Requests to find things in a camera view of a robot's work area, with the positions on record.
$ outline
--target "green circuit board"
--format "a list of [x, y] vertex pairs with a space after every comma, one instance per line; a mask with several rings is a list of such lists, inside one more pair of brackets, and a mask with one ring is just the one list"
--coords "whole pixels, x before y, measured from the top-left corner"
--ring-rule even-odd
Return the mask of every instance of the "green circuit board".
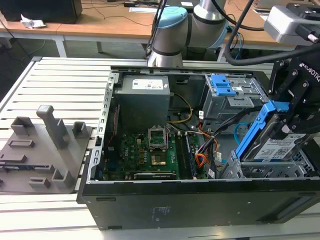
[[[191, 149], [199, 147], [196, 135], [189, 136]], [[150, 150], [148, 133], [124, 134], [121, 137], [118, 160], [106, 159], [103, 178], [109, 181], [133, 180], [136, 173], [176, 174], [179, 179], [179, 165], [175, 135], [152, 135], [152, 144], [166, 141], [167, 148]]]

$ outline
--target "grey holder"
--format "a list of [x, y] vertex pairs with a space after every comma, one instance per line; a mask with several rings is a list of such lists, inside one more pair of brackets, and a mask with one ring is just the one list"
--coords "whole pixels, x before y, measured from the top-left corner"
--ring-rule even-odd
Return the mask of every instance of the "grey holder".
[[56, 119], [51, 105], [36, 114], [44, 124], [17, 117], [14, 131], [0, 151], [0, 192], [72, 193], [92, 128], [76, 121], [73, 126]]

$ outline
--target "floor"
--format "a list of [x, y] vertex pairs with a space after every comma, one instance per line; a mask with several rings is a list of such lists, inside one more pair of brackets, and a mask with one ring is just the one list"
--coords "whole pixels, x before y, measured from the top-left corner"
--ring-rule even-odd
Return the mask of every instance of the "floor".
[[[59, 57], [56, 44], [53, 40], [41, 39], [18, 39], [28, 54], [31, 56], [41, 57]], [[95, 42], [90, 41], [67, 41], [68, 57], [70, 58], [112, 58], [112, 59], [143, 59], [144, 49], [138, 43], [116, 43], [103, 42], [103, 53], [98, 53]], [[188, 60], [198, 60], [198, 51], [192, 49], [188, 54], [183, 53], [183, 58]], [[213, 49], [206, 51], [204, 60], [215, 61], [217, 55]], [[0, 101], [6, 95], [8, 90], [18, 79], [25, 67], [29, 63], [29, 58], [23, 52], [19, 44], [14, 41], [12, 49], [5, 50], [4, 47], [0, 50]]]

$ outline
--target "blue plastic latch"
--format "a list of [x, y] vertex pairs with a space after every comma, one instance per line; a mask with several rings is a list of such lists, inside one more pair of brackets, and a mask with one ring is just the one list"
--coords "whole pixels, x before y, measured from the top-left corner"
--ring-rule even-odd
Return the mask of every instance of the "blue plastic latch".
[[217, 96], [235, 96], [237, 93], [232, 89], [230, 81], [222, 74], [212, 74], [211, 83], [216, 89]]
[[259, 132], [259, 130], [262, 130], [266, 126], [266, 118], [267, 116], [274, 111], [277, 112], [287, 112], [289, 110], [289, 102], [280, 102], [280, 101], [273, 101], [269, 100], [267, 103], [265, 103], [261, 110], [259, 115], [256, 117], [254, 123], [251, 125], [249, 131], [244, 136], [242, 142], [238, 146], [238, 148], [235, 150], [235, 154], [238, 159], [242, 156], [242, 154], [245, 152], [245, 150], [250, 146], [250, 143], [256, 136], [256, 134]]

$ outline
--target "blue cable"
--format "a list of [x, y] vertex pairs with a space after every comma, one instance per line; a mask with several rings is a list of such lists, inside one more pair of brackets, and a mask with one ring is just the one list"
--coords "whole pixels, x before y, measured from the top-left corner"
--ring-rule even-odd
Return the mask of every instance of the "blue cable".
[[248, 123], [246, 123], [246, 122], [239, 122], [239, 123], [235, 126], [235, 128], [234, 128], [233, 136], [234, 136], [234, 140], [236, 141], [236, 143], [237, 143], [238, 145], [240, 145], [241, 141], [240, 141], [239, 138], [238, 138], [237, 131], [238, 131], [238, 128], [239, 128], [241, 125], [245, 125], [246, 127], [248, 127]]
[[241, 38], [240, 34], [237, 32], [236, 35], [237, 35], [237, 36], [239, 37], [239, 39], [240, 39], [240, 47], [239, 47], [239, 50], [238, 50], [238, 54], [235, 56], [235, 59], [238, 59], [239, 54], [240, 54], [240, 52], [241, 52], [242, 47], [244, 46], [244, 44], [243, 44], [243, 42], [242, 42], [242, 38]]

